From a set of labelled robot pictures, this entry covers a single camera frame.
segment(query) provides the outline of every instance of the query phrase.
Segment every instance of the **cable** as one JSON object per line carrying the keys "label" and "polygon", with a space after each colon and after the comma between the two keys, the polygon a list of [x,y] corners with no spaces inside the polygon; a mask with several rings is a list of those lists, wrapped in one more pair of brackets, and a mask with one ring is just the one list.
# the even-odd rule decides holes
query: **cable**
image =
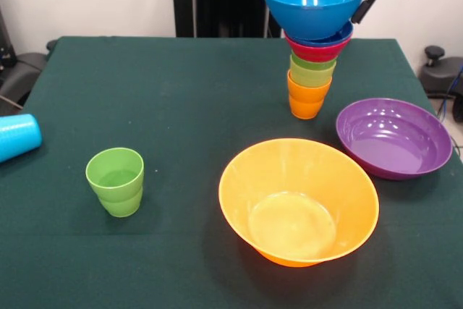
{"label": "cable", "polygon": [[458,75],[451,82],[449,88],[446,91],[445,96],[443,97],[441,106],[439,107],[439,110],[437,111],[437,117],[441,120],[441,122],[446,118],[447,99],[449,98],[449,94],[450,94],[451,90],[453,90],[458,85],[458,82],[460,81],[460,78],[461,78],[462,74],[463,74],[463,67],[460,68],[460,71],[459,71]]}
{"label": "cable", "polygon": [[462,152],[460,151],[460,148],[463,148],[463,146],[458,145],[458,144],[456,143],[454,137],[450,136],[450,138],[451,138],[451,141],[454,142],[454,148],[455,148],[455,150],[456,150],[456,153],[458,153],[458,157],[461,157],[461,156],[462,156]]}
{"label": "cable", "polygon": [[12,101],[11,99],[8,99],[7,97],[3,97],[2,95],[0,95],[0,99],[3,101],[6,101],[8,104],[13,105],[15,108],[18,108],[19,110],[23,109],[21,105],[16,104],[14,101]]}

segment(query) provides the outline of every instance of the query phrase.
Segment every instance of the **green cup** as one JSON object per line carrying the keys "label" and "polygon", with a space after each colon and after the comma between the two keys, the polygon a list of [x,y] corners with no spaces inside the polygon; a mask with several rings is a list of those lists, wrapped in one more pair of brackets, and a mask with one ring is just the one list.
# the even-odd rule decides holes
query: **green cup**
{"label": "green cup", "polygon": [[311,62],[299,58],[293,51],[291,52],[291,59],[302,68],[310,70],[326,70],[335,65],[337,57],[327,62]]}
{"label": "green cup", "polygon": [[293,59],[293,56],[291,56],[291,78],[296,84],[304,87],[317,88],[326,85],[333,76],[333,71],[335,67],[336,61],[328,69],[307,69],[298,65],[296,61]]}
{"label": "green cup", "polygon": [[101,205],[115,217],[132,215],[143,195],[143,158],[129,148],[110,148],[87,164],[85,176]]}

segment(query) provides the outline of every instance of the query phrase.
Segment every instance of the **orange cup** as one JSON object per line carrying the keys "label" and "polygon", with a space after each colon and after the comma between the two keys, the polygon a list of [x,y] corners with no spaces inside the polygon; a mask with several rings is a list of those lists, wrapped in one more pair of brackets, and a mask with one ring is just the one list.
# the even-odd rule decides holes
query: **orange cup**
{"label": "orange cup", "polygon": [[293,81],[291,70],[288,70],[289,106],[292,114],[298,119],[313,119],[317,116],[330,89],[331,81],[333,78],[320,87],[304,87]]}

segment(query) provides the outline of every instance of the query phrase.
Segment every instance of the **tipped over cup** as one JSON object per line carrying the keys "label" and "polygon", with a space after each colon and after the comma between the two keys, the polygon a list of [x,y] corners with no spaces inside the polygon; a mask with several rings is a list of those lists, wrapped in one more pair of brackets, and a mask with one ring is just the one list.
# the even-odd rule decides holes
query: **tipped over cup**
{"label": "tipped over cup", "polygon": [[94,155],[85,176],[101,205],[114,217],[127,217],[140,207],[144,163],[129,148],[110,148]]}
{"label": "tipped over cup", "polygon": [[31,114],[0,117],[0,163],[38,148],[42,134]]}
{"label": "tipped over cup", "polygon": [[298,119],[313,119],[321,110],[325,97],[331,87],[331,77],[329,81],[320,87],[309,88],[297,84],[291,78],[291,70],[288,70],[288,91],[289,106],[291,112]]}

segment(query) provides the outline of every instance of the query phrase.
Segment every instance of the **dark green tablecloth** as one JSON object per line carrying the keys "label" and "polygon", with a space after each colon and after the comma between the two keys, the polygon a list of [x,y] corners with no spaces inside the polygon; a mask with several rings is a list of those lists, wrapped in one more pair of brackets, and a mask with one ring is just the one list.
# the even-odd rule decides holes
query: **dark green tablecloth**
{"label": "dark green tablecloth", "polygon": [[[341,148],[348,103],[431,110],[396,41],[353,40],[318,117],[287,103],[282,39],[63,38],[26,107],[43,146],[0,165],[0,308],[460,308],[463,166],[374,179],[378,226],[357,252],[302,269],[270,263],[221,215],[227,162],[275,137]],[[145,195],[110,217],[84,169],[100,150],[145,159]]]}

